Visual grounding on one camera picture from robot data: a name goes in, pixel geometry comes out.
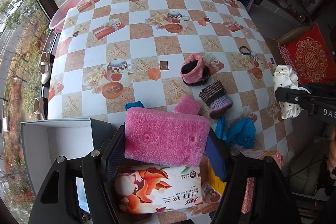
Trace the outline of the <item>blue shoe cover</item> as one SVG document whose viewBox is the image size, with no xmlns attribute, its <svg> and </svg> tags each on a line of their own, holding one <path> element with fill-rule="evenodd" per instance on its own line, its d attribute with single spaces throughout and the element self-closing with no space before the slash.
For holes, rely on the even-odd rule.
<svg viewBox="0 0 336 224">
<path fill-rule="evenodd" d="M 240 119 L 227 127 L 225 117 L 221 117 L 217 121 L 215 135 L 230 148 L 238 145 L 243 149 L 252 149 L 255 145 L 256 127 L 251 118 Z"/>
<path fill-rule="evenodd" d="M 125 110 L 128 110 L 132 107 L 140 107 L 140 108 L 145 108 L 145 106 L 142 104 L 141 101 L 136 101 L 136 102 L 130 102 L 124 105 Z"/>
</svg>

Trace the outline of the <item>white polka dot scrunchie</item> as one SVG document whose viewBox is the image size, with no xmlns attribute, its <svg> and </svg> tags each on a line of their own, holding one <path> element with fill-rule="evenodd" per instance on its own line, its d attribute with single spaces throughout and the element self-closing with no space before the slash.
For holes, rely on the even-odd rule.
<svg viewBox="0 0 336 224">
<path fill-rule="evenodd" d="M 277 65 L 273 73 L 274 94 L 283 120 L 299 116 L 301 96 L 311 92 L 299 85 L 298 76 L 290 65 Z"/>
</svg>

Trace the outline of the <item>large pink foam sponge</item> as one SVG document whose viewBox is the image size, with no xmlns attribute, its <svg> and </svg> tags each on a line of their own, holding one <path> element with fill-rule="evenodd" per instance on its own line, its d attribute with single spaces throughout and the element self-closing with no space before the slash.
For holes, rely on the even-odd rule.
<svg viewBox="0 0 336 224">
<path fill-rule="evenodd" d="M 168 166 L 200 165 L 211 122 L 200 115 L 132 107 L 126 111 L 125 157 Z"/>
</svg>

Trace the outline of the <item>purple knitted bootie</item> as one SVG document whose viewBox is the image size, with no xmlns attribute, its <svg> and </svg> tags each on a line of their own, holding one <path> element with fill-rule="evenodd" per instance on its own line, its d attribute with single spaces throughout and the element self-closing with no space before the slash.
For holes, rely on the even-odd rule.
<svg viewBox="0 0 336 224">
<path fill-rule="evenodd" d="M 208 106 L 211 119 L 220 119 L 233 106 L 232 99 L 227 95 L 226 89 L 219 80 L 202 89 L 199 96 Z"/>
</svg>

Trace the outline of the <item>small pink foam sponge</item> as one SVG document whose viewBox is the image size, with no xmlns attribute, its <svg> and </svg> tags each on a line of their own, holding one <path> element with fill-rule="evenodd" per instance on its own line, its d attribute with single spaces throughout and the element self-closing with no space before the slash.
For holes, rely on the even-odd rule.
<svg viewBox="0 0 336 224">
<path fill-rule="evenodd" d="M 173 113 L 198 115 L 201 105 L 190 96 L 184 96 L 183 99 L 175 106 Z"/>
</svg>

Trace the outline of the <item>red embroidered cushion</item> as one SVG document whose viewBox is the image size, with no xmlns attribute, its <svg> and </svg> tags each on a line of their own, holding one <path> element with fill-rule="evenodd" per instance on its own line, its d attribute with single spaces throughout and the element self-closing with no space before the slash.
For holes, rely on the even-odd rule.
<svg viewBox="0 0 336 224">
<path fill-rule="evenodd" d="M 335 63 L 317 24 L 285 48 L 300 84 L 335 83 Z"/>
</svg>

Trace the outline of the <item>red checked cloth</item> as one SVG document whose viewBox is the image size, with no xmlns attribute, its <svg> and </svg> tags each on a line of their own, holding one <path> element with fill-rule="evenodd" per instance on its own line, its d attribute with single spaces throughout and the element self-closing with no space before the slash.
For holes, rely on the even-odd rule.
<svg viewBox="0 0 336 224">
<path fill-rule="evenodd" d="M 278 46 L 278 51 L 280 53 L 279 65 L 288 65 L 288 66 L 291 66 L 293 70 L 295 70 L 296 69 L 295 62 L 293 61 L 287 47 L 279 43 L 277 43 L 277 46 Z"/>
</svg>

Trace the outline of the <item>grey open cardboard box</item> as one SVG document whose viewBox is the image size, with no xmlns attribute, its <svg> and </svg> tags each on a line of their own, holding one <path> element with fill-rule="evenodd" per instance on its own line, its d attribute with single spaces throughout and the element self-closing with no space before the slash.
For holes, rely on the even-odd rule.
<svg viewBox="0 0 336 224">
<path fill-rule="evenodd" d="M 26 172 L 35 196 L 59 156 L 85 157 L 111 139 L 116 128 L 92 118 L 22 122 L 22 150 Z"/>
</svg>

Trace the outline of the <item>brown wooden chair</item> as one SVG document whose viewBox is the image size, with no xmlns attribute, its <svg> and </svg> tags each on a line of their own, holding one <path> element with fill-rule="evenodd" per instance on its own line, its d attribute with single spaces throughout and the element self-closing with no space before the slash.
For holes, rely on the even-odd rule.
<svg viewBox="0 0 336 224">
<path fill-rule="evenodd" d="M 264 38 L 266 45 L 268 46 L 273 56 L 273 59 L 277 65 L 285 65 L 285 61 L 283 60 L 280 54 L 278 45 L 281 45 L 281 46 L 288 45 L 296 41 L 297 39 L 299 39 L 304 34 L 306 34 L 310 29 L 311 29 L 311 26 L 300 26 L 284 34 L 278 40 L 271 39 L 271 38 Z"/>
</svg>

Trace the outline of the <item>orange fox tissue pack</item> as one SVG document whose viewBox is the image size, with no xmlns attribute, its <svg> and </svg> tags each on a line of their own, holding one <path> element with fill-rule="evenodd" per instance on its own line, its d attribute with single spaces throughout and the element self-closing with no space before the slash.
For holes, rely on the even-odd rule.
<svg viewBox="0 0 336 224">
<path fill-rule="evenodd" d="M 161 213 L 203 203 L 198 167 L 139 165 L 123 169 L 114 179 L 122 211 L 131 214 Z"/>
</svg>

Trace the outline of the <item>cream shoe far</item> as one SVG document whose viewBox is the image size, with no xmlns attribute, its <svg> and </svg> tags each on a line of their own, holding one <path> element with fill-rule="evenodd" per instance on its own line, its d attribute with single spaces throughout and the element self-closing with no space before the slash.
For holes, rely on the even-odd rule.
<svg viewBox="0 0 336 224">
<path fill-rule="evenodd" d="M 34 99 L 34 114 L 38 120 L 47 119 L 48 99 L 44 97 L 37 97 Z"/>
</svg>

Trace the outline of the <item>pink fleece bootie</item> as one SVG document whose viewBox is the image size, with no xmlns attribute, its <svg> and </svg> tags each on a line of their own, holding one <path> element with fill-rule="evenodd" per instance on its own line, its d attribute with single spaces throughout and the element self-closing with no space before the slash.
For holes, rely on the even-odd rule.
<svg viewBox="0 0 336 224">
<path fill-rule="evenodd" d="M 205 64 L 203 57 L 191 54 L 183 63 L 180 74 L 187 86 L 205 85 L 210 77 L 210 69 Z"/>
</svg>

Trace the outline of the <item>checkered patterned tablecloth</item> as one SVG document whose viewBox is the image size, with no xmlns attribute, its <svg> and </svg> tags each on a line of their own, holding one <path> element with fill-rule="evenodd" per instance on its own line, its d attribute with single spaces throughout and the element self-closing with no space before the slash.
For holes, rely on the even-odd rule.
<svg viewBox="0 0 336 224">
<path fill-rule="evenodd" d="M 250 117 L 255 148 L 294 155 L 291 121 L 280 120 L 264 38 L 243 5 L 233 0 L 94 0 L 70 9 L 55 52 L 49 91 L 50 119 L 93 118 L 120 126 L 124 105 L 173 111 L 187 86 L 181 66 L 203 57 L 233 106 L 226 120 Z"/>
</svg>

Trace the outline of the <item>pink plastic basin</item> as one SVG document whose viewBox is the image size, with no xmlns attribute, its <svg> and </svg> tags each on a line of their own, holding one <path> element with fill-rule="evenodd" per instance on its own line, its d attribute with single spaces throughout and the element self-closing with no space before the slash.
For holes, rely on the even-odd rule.
<svg viewBox="0 0 336 224">
<path fill-rule="evenodd" d="M 83 3 L 90 2 L 92 0 L 66 0 L 55 12 L 52 17 L 49 29 L 55 30 L 56 32 L 61 32 L 64 26 L 65 18 L 68 11 L 74 7 L 82 5 Z"/>
</svg>

